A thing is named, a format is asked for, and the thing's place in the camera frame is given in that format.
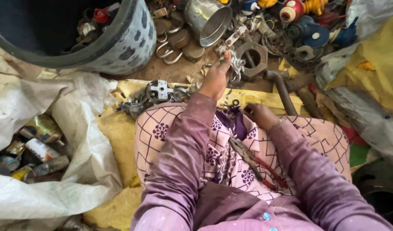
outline red bottle cap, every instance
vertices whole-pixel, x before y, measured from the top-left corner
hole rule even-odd
[[[109,19],[107,11],[104,9],[95,9],[94,10],[94,19],[97,23],[103,24],[106,23]]]

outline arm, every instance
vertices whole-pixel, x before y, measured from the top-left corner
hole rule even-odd
[[[270,137],[282,165],[297,186],[309,218],[327,231],[393,231],[336,169],[289,121],[272,128]]]
[[[132,230],[191,230],[199,177],[209,141],[216,104],[223,95],[230,54],[215,63],[184,111],[165,136],[160,157],[134,214]]]

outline shirt button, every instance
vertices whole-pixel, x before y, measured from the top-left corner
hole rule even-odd
[[[263,218],[266,220],[266,221],[269,221],[270,219],[271,219],[271,214],[269,214],[269,213],[264,213],[263,214]]]

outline right hand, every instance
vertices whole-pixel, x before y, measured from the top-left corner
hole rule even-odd
[[[250,120],[255,122],[258,127],[269,131],[271,128],[281,123],[277,117],[267,106],[262,104],[248,104],[243,112]]]

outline black washer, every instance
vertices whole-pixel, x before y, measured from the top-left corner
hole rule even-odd
[[[238,106],[238,105],[239,105],[239,100],[237,100],[237,99],[232,100],[232,104],[233,104],[235,107]]]

